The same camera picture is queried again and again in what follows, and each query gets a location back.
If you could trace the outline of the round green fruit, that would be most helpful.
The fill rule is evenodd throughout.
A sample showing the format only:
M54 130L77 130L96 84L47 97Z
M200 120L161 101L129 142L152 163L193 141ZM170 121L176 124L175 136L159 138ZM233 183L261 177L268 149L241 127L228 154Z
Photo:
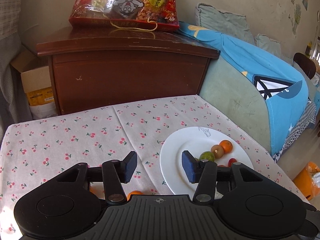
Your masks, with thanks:
M215 155L214 155L214 153L212 153L210 151L206 151L200 155L199 160L208 160L208 161L214 162Z

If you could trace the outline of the brown kiwi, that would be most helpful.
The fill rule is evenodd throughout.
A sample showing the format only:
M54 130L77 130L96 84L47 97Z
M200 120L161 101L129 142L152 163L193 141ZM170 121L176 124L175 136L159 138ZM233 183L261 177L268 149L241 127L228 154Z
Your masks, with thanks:
M213 145L210 151L214 155L215 159L222 158L225 153L221 145Z

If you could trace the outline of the red cherry tomato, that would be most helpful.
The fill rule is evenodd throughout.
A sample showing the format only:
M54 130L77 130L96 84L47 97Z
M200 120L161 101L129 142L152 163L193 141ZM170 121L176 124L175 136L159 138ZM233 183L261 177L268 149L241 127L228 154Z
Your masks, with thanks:
M229 159L229 161L228 161L228 167L231 167L231 165L233 164L233 163L237 163L238 161L235 159L235 158L231 158L231 159Z

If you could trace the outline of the small mandarin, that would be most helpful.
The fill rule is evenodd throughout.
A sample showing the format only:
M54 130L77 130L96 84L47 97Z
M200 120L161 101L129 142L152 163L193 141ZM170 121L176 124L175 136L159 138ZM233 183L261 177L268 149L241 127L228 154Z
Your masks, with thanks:
M229 140L223 140L219 143L225 154L229 154L233 150L233 144Z

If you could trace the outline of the white floral plate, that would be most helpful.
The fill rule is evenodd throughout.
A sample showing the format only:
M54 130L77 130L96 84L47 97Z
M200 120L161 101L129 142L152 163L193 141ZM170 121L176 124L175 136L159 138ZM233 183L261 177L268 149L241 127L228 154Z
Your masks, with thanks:
M231 153L217 159L217 165L227 166L230 159L253 168L248 154L227 135L211 128L187 127L172 133L162 146L160 153L160 166L164 180L174 194L187 194L193 198L197 184L192 181L197 172L196 161L202 153L210 151L212 146L228 140L233 145Z

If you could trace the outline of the green sofa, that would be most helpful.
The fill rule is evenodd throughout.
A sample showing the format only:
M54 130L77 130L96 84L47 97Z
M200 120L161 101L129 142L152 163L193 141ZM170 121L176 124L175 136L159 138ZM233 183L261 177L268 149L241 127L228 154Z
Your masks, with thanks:
M200 97L231 119L265 150L271 151L265 100L251 81L223 57L210 61Z

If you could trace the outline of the cherry print tablecloth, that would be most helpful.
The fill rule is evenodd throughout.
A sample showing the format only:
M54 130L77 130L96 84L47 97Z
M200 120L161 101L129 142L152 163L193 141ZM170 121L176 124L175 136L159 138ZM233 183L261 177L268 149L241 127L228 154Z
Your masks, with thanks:
M256 171L300 195L263 146L199 96L125 103L9 126L1 145L1 239L21 237L14 206L23 195L80 162L100 166L135 151L138 165L125 192L170 194L161 147L171 133L194 126L229 136Z

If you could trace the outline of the orange plastic bag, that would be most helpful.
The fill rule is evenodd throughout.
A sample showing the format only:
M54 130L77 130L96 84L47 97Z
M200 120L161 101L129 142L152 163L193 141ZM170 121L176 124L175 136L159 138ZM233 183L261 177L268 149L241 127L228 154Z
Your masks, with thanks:
M307 200L312 200L319 195L319 167L308 162L293 182Z

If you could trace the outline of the dark wooden cabinet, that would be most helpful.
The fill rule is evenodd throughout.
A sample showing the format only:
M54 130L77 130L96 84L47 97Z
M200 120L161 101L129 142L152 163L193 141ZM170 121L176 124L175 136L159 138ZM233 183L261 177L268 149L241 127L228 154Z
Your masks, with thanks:
M36 46L57 112L199 94L218 50L177 33L66 27Z

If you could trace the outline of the blue cartoon blanket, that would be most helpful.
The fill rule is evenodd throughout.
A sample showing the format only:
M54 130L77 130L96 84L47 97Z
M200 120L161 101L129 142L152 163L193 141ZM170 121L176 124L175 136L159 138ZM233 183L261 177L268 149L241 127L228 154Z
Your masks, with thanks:
M271 155L279 154L307 106L309 91L302 74L282 59L230 35L184 22L179 31L220 51L224 60L251 81L267 106Z

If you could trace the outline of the houndstooth blanket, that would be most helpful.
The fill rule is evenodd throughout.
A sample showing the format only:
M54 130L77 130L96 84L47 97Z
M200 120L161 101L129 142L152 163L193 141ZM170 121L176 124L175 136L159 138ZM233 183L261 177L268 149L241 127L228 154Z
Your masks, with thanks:
M308 100L306 108L295 127L291 128L282 149L276 153L272 159L277 162L281 155L309 128L314 128L316 124L316 105Z

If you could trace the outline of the checked grey curtain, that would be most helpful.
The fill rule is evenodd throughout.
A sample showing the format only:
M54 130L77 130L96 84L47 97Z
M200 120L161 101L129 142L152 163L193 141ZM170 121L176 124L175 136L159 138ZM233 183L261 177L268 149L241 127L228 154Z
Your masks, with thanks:
M32 119L20 74L10 62L21 52L21 0L1 0L1 134L11 124Z

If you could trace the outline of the open cardboard box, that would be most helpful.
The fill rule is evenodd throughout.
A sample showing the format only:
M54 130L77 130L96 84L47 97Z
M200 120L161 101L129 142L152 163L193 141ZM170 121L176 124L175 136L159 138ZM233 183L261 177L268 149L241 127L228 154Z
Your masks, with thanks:
M33 119L57 116L48 63L23 48L10 64L21 75Z

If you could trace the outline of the dark wooden chair back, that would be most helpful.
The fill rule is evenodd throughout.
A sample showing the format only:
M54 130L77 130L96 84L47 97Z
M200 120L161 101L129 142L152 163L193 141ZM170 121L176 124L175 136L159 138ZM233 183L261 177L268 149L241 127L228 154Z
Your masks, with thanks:
M307 56L302 53L295 53L293 61L300 66L310 80L315 76L316 65Z

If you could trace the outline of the grey green pillow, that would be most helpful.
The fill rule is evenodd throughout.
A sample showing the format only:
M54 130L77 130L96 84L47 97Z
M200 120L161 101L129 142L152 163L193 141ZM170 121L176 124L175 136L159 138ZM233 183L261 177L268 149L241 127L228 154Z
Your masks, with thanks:
M220 11L211 5L199 3L195 8L195 21L200 27L218 31L255 45L245 15Z

